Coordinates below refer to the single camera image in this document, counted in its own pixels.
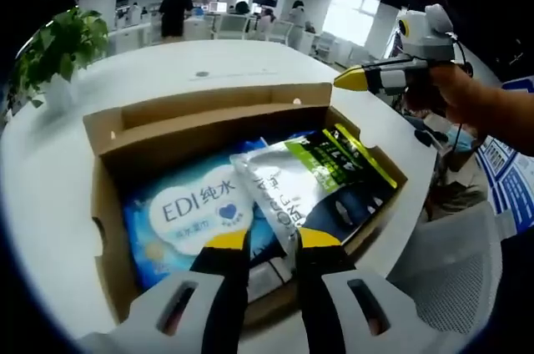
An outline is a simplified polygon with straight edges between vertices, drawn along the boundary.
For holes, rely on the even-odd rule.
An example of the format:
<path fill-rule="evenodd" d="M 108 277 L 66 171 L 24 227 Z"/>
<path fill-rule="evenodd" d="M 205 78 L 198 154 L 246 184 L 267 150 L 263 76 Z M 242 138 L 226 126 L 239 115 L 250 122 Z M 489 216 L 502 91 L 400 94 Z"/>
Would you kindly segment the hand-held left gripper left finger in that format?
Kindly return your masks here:
<path fill-rule="evenodd" d="M 82 353 L 235 353 L 248 303 L 249 232 L 215 236 L 188 271 L 136 298 L 108 333 L 78 341 Z"/>

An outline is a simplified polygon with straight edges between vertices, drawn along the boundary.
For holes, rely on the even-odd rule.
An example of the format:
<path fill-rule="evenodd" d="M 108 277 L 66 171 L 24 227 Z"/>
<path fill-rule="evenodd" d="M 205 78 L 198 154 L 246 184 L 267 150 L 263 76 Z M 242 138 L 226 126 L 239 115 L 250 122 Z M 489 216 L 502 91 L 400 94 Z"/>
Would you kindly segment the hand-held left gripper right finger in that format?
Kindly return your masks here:
<path fill-rule="evenodd" d="M 426 324 L 387 279 L 355 267 L 341 243 L 301 228 L 295 252 L 301 315 L 312 353 L 457 353 L 459 335 Z"/>

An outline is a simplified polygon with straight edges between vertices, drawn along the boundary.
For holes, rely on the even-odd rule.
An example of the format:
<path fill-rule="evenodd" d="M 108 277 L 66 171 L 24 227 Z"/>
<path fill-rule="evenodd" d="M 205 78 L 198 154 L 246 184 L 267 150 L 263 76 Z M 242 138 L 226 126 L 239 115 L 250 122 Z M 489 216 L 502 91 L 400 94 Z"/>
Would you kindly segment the person's right hand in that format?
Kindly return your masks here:
<path fill-rule="evenodd" d="M 491 101 L 498 90 L 471 78 L 451 63 L 432 68 L 430 74 L 432 84 L 446 102 L 446 117 L 452 123 L 483 129 Z"/>

